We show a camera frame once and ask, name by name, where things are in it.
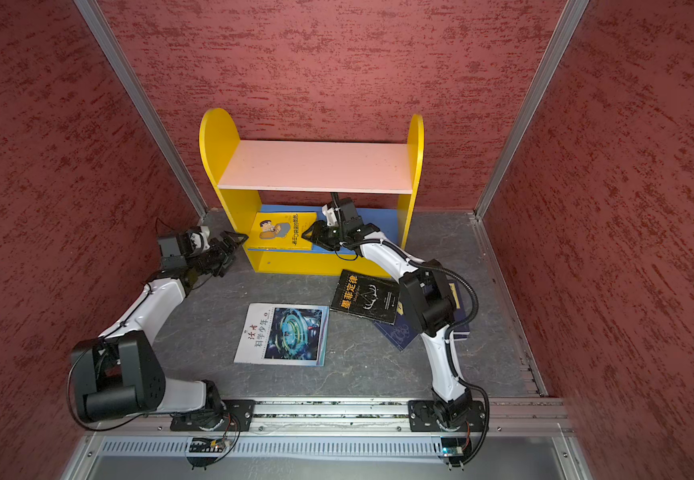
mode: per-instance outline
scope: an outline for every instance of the gray floor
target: gray floor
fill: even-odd
[[[231,230],[224,213],[210,214],[215,233]],[[466,214],[414,215],[406,249],[437,259],[475,287],[480,312],[471,335],[457,342],[465,378],[492,396],[524,396],[507,323]],[[432,376],[419,338],[399,352],[370,321],[332,311],[322,367],[233,363],[251,302],[328,305],[337,277],[256,274],[240,252],[224,278],[192,292],[154,342],[167,376],[213,380],[233,396],[430,396]]]

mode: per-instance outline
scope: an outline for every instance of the pink shelf board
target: pink shelf board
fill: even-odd
[[[410,194],[406,144],[240,140],[219,188]]]

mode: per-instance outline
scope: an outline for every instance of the metal panel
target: metal panel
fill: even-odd
[[[112,65],[112,70],[115,71],[117,77],[120,79],[122,86],[125,87],[131,101],[136,106],[136,110],[139,110],[139,114],[142,116],[142,120],[146,124],[147,128],[150,129],[152,137],[160,147],[163,156],[168,160],[168,164],[171,166],[174,175],[177,176],[179,183],[182,185],[184,192],[189,197],[189,201],[192,202],[197,211],[198,216],[202,219],[206,216],[208,211],[208,206],[203,200],[203,196],[198,191],[192,176],[187,171],[187,167],[184,166],[181,156],[179,156],[179,151],[173,144],[168,136],[166,127],[160,121],[155,108],[152,106],[150,99],[144,93],[139,79],[136,77],[131,65],[126,60],[126,56],[123,54],[120,44],[118,44],[115,39],[115,35],[112,33],[110,25],[107,23],[102,14],[99,4],[96,0],[74,0],[75,5],[80,9],[80,14],[88,24],[91,33],[99,42],[102,51],[110,61]],[[197,141],[197,127],[195,131],[195,139]]]
[[[539,62],[539,68],[536,74],[534,74],[534,80],[532,80],[531,86],[528,87],[521,110],[517,112],[515,123],[507,136],[505,147],[501,150],[494,170],[491,172],[491,177],[483,190],[483,195],[477,202],[475,215],[478,219],[483,218],[488,206],[494,199],[501,179],[505,177],[507,167],[510,166],[512,157],[515,155],[515,151],[534,117],[534,112],[536,112],[539,102],[542,101],[544,91],[547,90],[547,86],[552,80],[552,75],[555,73],[555,69],[558,68],[558,63],[560,63],[563,53],[566,51],[568,42],[572,39],[574,30],[579,24],[587,4],[588,0],[568,0],[568,3],[563,8],[558,25],[555,27],[547,49],[544,51],[542,61]]]

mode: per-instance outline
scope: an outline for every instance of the red textured wall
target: red textured wall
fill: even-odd
[[[0,2],[0,478],[56,478],[69,351],[197,218],[73,2]]]
[[[595,478],[694,478],[693,1],[590,3],[486,226]]]
[[[212,206],[219,201],[200,160],[198,129],[208,108],[224,107],[245,139],[405,142],[412,114],[421,113],[417,206],[471,209],[564,0],[100,4]],[[263,196],[275,203],[327,198]],[[391,196],[377,203],[395,206]]]

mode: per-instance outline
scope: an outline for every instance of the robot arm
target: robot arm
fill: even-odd
[[[342,247],[353,250],[379,265],[399,283],[400,301],[411,327],[421,333],[432,370],[433,410],[443,430],[455,431],[467,421],[473,409],[469,385],[462,379],[455,342],[451,340],[455,300],[448,288],[446,275],[460,280],[471,293],[473,310],[465,321],[477,313],[477,297],[460,276],[442,268],[435,260],[425,262],[387,239],[376,225],[363,224],[351,199],[339,199],[323,206],[326,221],[315,222],[303,238],[327,250]]]
[[[213,383],[166,378],[152,350],[163,323],[195,288],[198,278],[224,276],[235,251],[248,238],[230,232],[222,233],[221,240],[209,235],[209,229],[201,226],[160,237],[160,270],[150,276],[139,298],[97,338],[73,348],[70,377],[75,383],[75,420],[83,428],[91,429],[82,422],[141,412],[200,411],[208,428],[221,419],[222,404]]]

